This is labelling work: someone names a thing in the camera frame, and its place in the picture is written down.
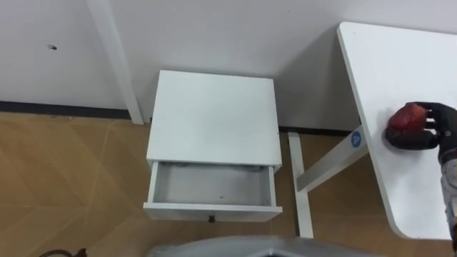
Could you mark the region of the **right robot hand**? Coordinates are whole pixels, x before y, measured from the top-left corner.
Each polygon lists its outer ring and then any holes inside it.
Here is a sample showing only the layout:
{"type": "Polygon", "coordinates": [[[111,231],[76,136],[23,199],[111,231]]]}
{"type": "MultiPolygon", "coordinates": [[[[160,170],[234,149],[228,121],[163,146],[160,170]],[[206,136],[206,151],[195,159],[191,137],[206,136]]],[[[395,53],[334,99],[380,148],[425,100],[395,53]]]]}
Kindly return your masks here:
{"type": "Polygon", "coordinates": [[[384,137],[403,150],[438,148],[438,162],[444,165],[456,159],[456,110],[435,102],[407,103],[390,118],[384,137]]]}

